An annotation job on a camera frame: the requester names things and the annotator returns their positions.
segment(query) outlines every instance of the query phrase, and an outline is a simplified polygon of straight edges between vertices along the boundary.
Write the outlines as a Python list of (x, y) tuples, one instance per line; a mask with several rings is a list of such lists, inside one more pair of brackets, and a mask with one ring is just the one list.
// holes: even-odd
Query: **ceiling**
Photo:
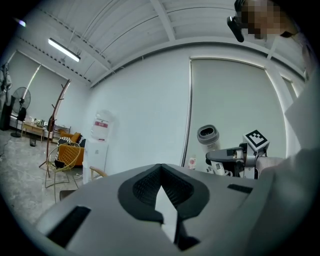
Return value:
[[(16, 38), (89, 86), (143, 55), (197, 42), (249, 47), (303, 74), (302, 50), (292, 39), (235, 39), (226, 22), (235, 15), (234, 1), (46, 0), (25, 17)], [(48, 38), (78, 54), (80, 62), (49, 45)]]

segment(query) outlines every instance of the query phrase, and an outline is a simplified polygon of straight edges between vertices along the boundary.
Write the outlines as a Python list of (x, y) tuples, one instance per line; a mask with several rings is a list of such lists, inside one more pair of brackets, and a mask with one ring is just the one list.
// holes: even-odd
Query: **electric fan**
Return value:
[(18, 114), (16, 118), (16, 123), (15, 123), (15, 132), (11, 133), (12, 137), (15, 138), (20, 138), (21, 133), (18, 132), (18, 121), (23, 122), (26, 118), (27, 114), (27, 108), (30, 105), (31, 101), (31, 95), (30, 92), (27, 88), (25, 87), (20, 87), (15, 90), (13, 93), (13, 97), (15, 97), (15, 101), (12, 107), (12, 110)]

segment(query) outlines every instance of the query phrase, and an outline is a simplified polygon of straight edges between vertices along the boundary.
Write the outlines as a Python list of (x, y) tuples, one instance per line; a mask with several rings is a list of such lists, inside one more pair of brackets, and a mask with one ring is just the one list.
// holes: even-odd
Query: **coat rack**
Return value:
[[(51, 118), (50, 118), (50, 123), (48, 124), (49, 127), (48, 127), (48, 139), (47, 139), (47, 141), (46, 141), (46, 158), (45, 158), (45, 161), (44, 161), (42, 164), (39, 165), (39, 168), (40, 168), (41, 166), (43, 166), (43, 165), (47, 162), (48, 155), (49, 155), (50, 133), (51, 133), (51, 131), (53, 131), (53, 127), (52, 127), (52, 126), (53, 126), (53, 125), (52, 125), (52, 124), (53, 124), (53, 120), (56, 121), (56, 119), (55, 119), (55, 117), (56, 117), (56, 111), (57, 111), (58, 108), (59, 108), (60, 101), (63, 100), (62, 96), (65, 94), (65, 91), (66, 91), (66, 89), (68, 88), (70, 82), (71, 82), (71, 80), (69, 79), (69, 80), (66, 82), (65, 86), (63, 86), (63, 85), (61, 84), (61, 86), (62, 86), (62, 91), (61, 91), (61, 93), (60, 93), (60, 95), (59, 95), (59, 98), (57, 99), (55, 106), (54, 106), (53, 104), (51, 104), (51, 106), (53, 107), (53, 113), (52, 113), (52, 116), (51, 116)], [(50, 173), (49, 173), (48, 165), (46, 166), (46, 172), (48, 173), (48, 176), (49, 176), (49, 178), (50, 178)]]

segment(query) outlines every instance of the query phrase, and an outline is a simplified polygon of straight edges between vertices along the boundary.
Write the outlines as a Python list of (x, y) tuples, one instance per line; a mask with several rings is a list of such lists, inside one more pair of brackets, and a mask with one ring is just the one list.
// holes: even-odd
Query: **ceiling light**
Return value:
[(26, 26), (26, 23), (23, 21), (23, 20), (21, 20), (21, 19), (18, 19), (18, 18), (13, 18), (16, 22), (18, 22), (21, 26)]
[(79, 56), (77, 56), (72, 51), (68, 50), (66, 47), (64, 47), (62, 44), (58, 43), (57, 41), (53, 40), (52, 38), (48, 39), (48, 43), (52, 45), (54, 48), (63, 52), (65, 55), (69, 56), (71, 59), (75, 60), (76, 62), (80, 61)]

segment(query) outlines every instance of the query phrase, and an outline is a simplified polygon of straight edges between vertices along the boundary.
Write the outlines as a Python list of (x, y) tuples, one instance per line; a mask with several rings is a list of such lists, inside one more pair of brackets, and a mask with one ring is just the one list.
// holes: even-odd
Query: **gray floor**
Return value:
[[(15, 138), (12, 130), (0, 130), (0, 189), (12, 211), (34, 224), (37, 219), (55, 204), (54, 187), (45, 188), (46, 165), (39, 165), (46, 159), (47, 140), (37, 140), (30, 146), (29, 136)], [(83, 184), (81, 168), (72, 170), (78, 186)], [(60, 190), (77, 189), (72, 176), (70, 183), (56, 185), (56, 198)], [(58, 173), (57, 180), (65, 180), (64, 173)]]

